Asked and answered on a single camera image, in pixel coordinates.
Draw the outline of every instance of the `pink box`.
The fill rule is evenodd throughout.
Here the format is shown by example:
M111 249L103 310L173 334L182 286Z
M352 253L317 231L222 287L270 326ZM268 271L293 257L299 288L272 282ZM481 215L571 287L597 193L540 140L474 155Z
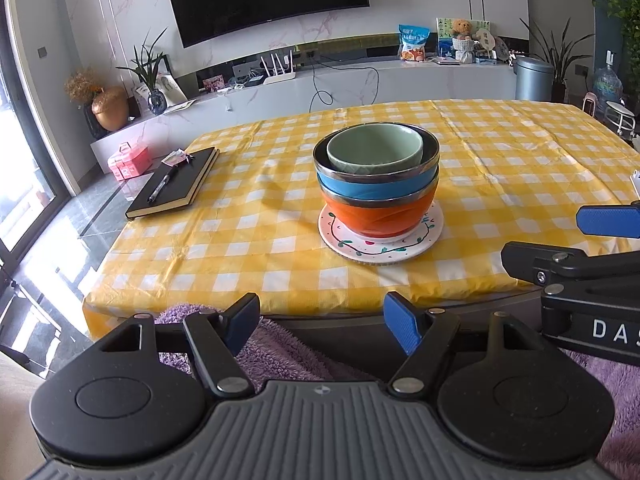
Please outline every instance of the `pink box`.
M151 157L146 146L123 142L116 153L109 157L107 164L116 180L127 180L140 176L151 166Z

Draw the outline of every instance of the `metal trash can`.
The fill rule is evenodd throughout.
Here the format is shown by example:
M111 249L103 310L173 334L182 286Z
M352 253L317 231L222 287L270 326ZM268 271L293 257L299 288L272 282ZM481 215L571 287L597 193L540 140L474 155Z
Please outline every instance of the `metal trash can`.
M551 101L554 68L532 57L518 57L513 63L516 75L516 99L519 101Z

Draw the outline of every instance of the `snack bag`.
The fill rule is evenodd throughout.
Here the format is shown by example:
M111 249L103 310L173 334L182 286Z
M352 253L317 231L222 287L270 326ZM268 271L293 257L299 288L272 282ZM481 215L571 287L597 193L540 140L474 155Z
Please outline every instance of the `snack bag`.
M427 27L399 25L400 59L404 61L424 61L424 45L427 43L430 30Z

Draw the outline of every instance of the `water bottle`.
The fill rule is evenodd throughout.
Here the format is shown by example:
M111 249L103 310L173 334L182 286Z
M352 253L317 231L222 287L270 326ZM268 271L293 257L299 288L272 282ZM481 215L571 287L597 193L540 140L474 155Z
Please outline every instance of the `water bottle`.
M604 113L607 101L620 102L622 82L613 70L613 52L607 50L607 65L593 76L593 93L598 97L598 111Z

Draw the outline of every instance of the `tablecloth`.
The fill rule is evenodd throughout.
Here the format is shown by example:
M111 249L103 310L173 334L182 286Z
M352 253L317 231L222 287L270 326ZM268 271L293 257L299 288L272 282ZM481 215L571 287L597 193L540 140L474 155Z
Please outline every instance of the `tablecloth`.
M445 228L414 260L366 266L338 256L318 232L324 202L312 160L319 139L348 124L402 121L440 141L436 200ZM212 118L212 129L215 119ZM139 218L121 232L83 303L100 336L134 312L176 303L226 308L245 292L265 314L371 312L397 290L416 304L514 290L500 250L509 240L588 254L632 249L585 237L583 204L628 203L640 156L568 105L488 100L339 108L205 134L188 151L222 150L190 208Z

